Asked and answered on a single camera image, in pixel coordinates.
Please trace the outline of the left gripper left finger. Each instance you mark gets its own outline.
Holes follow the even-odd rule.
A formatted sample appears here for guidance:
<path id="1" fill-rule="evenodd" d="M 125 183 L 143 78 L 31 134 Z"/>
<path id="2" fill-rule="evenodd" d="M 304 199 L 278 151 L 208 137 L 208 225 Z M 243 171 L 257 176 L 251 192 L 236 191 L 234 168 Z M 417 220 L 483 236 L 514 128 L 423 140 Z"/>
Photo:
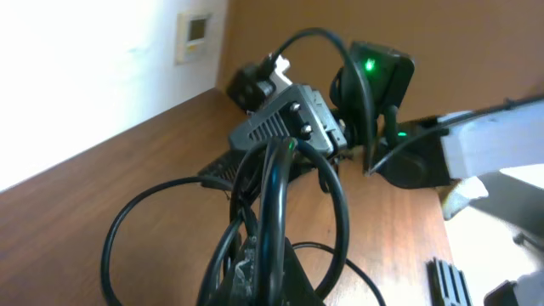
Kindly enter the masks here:
<path id="1" fill-rule="evenodd" d="M 222 280 L 208 301 L 212 306 L 247 306 L 252 305 L 254 291 L 254 268 L 257 238 L 246 238 L 230 265 L 227 275 Z"/>

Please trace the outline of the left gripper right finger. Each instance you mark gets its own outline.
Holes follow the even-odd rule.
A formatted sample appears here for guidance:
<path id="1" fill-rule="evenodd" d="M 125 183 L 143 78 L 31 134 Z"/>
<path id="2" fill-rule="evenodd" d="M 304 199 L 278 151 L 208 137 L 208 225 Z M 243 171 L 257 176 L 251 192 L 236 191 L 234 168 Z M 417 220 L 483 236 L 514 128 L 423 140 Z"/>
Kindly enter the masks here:
<path id="1" fill-rule="evenodd" d="M 315 294 L 303 270 L 291 242 L 285 239 L 281 305 L 285 306 L 324 306 Z"/>

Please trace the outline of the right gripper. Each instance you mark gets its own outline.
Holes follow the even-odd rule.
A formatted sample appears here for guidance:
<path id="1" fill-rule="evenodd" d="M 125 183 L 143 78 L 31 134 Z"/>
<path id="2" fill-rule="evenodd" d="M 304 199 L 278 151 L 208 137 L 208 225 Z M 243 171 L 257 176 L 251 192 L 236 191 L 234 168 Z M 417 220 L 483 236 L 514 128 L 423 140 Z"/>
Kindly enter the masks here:
<path id="1" fill-rule="evenodd" d="M 245 151 L 274 137 L 304 140 L 330 158 L 348 148 L 344 130 L 318 90 L 295 84 L 235 128 L 229 135 L 233 150 L 207 164 L 198 175 L 233 183 Z"/>

